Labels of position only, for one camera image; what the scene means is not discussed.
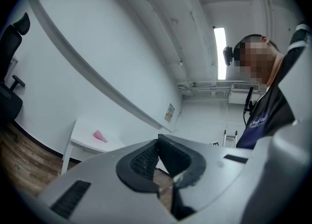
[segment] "black mesh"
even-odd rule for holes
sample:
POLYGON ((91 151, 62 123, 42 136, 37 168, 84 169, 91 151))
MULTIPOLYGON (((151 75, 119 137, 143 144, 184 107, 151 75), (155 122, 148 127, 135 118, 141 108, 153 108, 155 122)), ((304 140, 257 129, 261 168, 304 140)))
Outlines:
POLYGON ((154 170, 158 163, 158 147, 153 145, 131 160, 130 167, 138 175, 153 180, 154 170))
POLYGON ((158 145, 158 155, 171 177, 178 175, 190 166, 191 158, 188 154, 162 139, 158 139, 158 145))

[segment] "ceiling light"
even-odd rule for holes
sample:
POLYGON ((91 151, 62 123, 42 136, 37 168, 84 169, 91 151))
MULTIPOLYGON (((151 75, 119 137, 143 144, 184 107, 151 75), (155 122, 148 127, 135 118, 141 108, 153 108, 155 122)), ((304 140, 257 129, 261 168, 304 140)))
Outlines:
POLYGON ((215 28, 214 36, 218 53, 218 80, 224 80, 226 78, 226 64, 223 57, 223 49, 226 47, 224 28, 215 28))

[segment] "black slot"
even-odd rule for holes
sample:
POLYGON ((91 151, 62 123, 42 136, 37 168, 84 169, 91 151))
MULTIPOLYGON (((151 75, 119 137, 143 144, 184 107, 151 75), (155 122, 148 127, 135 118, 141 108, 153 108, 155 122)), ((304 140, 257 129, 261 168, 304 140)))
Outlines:
POLYGON ((242 158, 242 157, 238 157, 238 156, 233 156, 233 155, 226 155, 225 157, 223 157, 225 159, 229 159, 238 163, 246 163, 248 161, 247 158, 242 158))
POLYGON ((51 210, 68 219, 91 183, 76 181, 52 206, 51 210))

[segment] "man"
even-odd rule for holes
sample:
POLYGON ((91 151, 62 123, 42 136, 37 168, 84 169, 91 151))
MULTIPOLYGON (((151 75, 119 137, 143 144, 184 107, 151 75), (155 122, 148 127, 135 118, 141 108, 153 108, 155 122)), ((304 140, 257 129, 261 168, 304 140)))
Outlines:
POLYGON ((258 139, 271 136, 294 121, 278 84, 297 61, 309 38, 310 28, 302 22, 296 28, 286 55, 280 53, 267 37, 256 34, 246 36, 236 45, 233 52, 235 64, 245 67, 252 78, 267 86, 266 94, 253 108, 236 147, 253 149, 258 139))

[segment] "black baseboard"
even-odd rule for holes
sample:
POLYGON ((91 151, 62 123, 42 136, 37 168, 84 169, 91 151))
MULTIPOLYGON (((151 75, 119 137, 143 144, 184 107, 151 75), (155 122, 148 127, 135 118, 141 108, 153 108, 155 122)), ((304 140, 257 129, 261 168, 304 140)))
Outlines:
MULTIPOLYGON (((34 137, 32 137, 31 135, 29 135, 21 126, 18 125, 18 123, 16 121, 12 122, 13 126, 15 128, 17 128, 19 130, 19 132, 21 132, 25 137, 27 137, 29 140, 31 140, 34 144, 38 145, 40 148, 44 149, 45 151, 57 156, 57 157, 63 157, 63 155, 61 153, 58 153, 57 151, 47 147, 46 145, 42 144, 41 142, 39 142, 37 139, 35 139, 34 137)), ((73 163, 80 163, 81 161, 70 158, 69 159, 70 162, 73 163)))

